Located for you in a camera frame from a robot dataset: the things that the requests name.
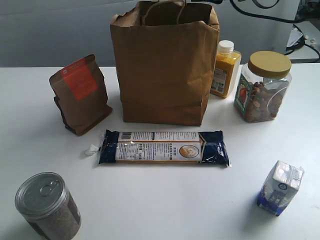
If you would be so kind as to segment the brown paper grocery bag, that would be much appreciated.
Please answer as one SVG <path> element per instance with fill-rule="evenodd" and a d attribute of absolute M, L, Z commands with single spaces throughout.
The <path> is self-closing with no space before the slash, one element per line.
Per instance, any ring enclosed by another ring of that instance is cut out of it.
<path fill-rule="evenodd" d="M 124 121 L 200 126 L 220 36 L 214 7 L 139 1 L 112 18 L 110 34 Z"/>

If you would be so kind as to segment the brown pouch with orange label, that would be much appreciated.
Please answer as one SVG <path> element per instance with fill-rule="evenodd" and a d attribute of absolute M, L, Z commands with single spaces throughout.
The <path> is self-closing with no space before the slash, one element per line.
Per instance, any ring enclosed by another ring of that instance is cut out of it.
<path fill-rule="evenodd" d="M 107 104 L 105 77 L 94 54 L 60 69 L 49 83 L 65 128 L 77 136 L 87 133 L 113 111 Z"/>

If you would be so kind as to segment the clear can with metal lid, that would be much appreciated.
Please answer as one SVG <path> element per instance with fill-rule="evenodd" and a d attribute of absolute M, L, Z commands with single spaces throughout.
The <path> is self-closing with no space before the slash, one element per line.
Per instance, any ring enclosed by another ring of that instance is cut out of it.
<path fill-rule="evenodd" d="M 71 240 L 82 218 L 64 181 L 55 172 L 38 173 L 21 184 L 15 207 L 44 240 Z"/>

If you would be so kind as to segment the white marshmallow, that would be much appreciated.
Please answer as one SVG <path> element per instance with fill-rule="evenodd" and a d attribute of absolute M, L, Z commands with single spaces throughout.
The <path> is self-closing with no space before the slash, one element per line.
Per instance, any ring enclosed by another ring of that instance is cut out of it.
<path fill-rule="evenodd" d="M 85 151 L 84 154 L 88 157 L 95 155 L 99 151 L 99 147 L 91 144 Z"/>

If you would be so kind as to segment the blue white milk carton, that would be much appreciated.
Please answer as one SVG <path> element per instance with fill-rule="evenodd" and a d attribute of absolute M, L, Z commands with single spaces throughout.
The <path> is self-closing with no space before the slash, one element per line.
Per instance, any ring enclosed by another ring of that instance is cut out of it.
<path fill-rule="evenodd" d="M 300 189 L 305 171 L 278 160 L 265 179 L 257 206 L 280 216 Z"/>

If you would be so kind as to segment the yellow powder bottle white cap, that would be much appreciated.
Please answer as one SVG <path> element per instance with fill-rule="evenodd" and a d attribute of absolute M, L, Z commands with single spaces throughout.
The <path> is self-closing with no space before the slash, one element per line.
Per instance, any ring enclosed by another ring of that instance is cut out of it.
<path fill-rule="evenodd" d="M 234 47 L 230 40 L 218 43 L 210 93 L 220 98 L 227 98 L 235 86 L 242 55 Z"/>

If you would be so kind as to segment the clear nut jar yellow lid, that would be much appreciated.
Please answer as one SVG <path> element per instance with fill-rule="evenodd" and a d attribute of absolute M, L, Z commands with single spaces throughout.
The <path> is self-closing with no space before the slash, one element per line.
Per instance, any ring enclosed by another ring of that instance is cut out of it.
<path fill-rule="evenodd" d="M 242 66 L 234 106 L 248 123 L 274 120 L 292 81 L 291 60 L 275 51 L 257 51 Z"/>

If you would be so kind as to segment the blue noodle package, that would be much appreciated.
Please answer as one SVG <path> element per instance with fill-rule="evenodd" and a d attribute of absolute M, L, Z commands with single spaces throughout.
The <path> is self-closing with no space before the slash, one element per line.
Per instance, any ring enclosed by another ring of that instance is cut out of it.
<path fill-rule="evenodd" d="M 209 164 L 229 167 L 222 131 L 110 131 L 99 164 Z"/>

